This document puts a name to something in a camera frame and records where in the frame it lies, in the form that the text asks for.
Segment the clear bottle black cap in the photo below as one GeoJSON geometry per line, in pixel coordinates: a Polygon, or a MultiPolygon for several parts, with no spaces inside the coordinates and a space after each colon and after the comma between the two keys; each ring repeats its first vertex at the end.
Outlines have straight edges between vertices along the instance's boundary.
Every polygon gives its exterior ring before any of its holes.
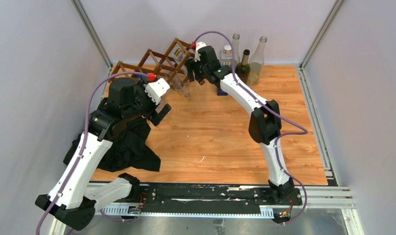
{"type": "Polygon", "coordinates": [[[197,81],[200,85],[204,85],[205,81],[203,79],[195,79],[194,77],[194,65],[193,65],[193,55],[191,52],[184,52],[183,49],[177,48],[174,51],[174,58],[181,65],[182,70],[185,72],[189,82],[197,81]]]}

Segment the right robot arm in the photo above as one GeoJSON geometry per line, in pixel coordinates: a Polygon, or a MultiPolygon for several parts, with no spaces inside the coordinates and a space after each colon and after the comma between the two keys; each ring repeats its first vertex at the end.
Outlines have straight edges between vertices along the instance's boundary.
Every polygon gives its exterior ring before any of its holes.
{"type": "Polygon", "coordinates": [[[194,58],[185,63],[189,80],[195,80],[201,85],[208,81],[232,96],[249,114],[248,132],[260,145],[269,170],[268,195],[276,204],[285,203],[290,198],[295,184],[286,174],[287,168],[279,140],[282,124],[278,117],[278,103],[259,96],[241,81],[229,66],[222,66],[212,46],[199,42],[193,48],[194,58]]]}

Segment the blue glass bottle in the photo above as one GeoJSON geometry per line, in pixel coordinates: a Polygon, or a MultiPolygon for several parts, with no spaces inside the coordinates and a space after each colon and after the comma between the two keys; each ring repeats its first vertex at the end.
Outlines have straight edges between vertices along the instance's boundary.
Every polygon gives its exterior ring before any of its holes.
{"type": "Polygon", "coordinates": [[[233,59],[234,57],[232,55],[232,47],[230,45],[225,45],[220,51],[220,65],[229,66],[230,68],[232,68],[233,59]]]}

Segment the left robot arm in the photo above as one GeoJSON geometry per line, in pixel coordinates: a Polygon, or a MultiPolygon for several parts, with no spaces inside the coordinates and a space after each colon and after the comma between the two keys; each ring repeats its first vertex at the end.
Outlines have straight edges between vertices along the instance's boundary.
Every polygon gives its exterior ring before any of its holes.
{"type": "Polygon", "coordinates": [[[53,215],[76,231],[86,228],[97,212],[117,200],[139,200],[140,181],[127,173],[94,190],[88,190],[87,186],[102,158],[130,121],[144,118],[158,125],[171,109],[165,105],[160,112],[156,110],[170,90],[164,78],[139,73],[137,80],[117,78],[109,88],[108,96],[97,109],[87,112],[80,141],[58,183],[35,201],[45,214],[53,215]]]}

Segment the clear bottle dark label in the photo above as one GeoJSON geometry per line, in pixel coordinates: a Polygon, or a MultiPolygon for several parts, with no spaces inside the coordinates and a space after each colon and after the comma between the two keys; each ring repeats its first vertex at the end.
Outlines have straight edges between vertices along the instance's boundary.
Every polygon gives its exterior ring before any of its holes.
{"type": "Polygon", "coordinates": [[[234,51],[234,61],[236,65],[239,64],[240,62],[239,39],[240,39],[240,34],[234,33],[231,40],[232,49],[234,51]]]}
{"type": "Polygon", "coordinates": [[[264,65],[265,58],[264,58],[264,50],[267,42],[267,36],[261,36],[259,39],[258,46],[251,56],[249,65],[250,65],[250,72],[248,75],[247,85],[254,86],[257,85],[260,79],[261,69],[264,65]]]}

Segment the dark green wine bottle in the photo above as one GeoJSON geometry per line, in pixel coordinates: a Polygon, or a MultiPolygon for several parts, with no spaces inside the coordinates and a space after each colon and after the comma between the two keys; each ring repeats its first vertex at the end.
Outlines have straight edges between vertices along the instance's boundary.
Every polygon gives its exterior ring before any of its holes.
{"type": "Polygon", "coordinates": [[[242,56],[241,61],[235,67],[236,75],[245,84],[248,83],[248,77],[249,77],[249,72],[250,72],[250,65],[248,63],[249,54],[250,54],[250,50],[245,49],[243,51],[243,56],[242,56]]]}

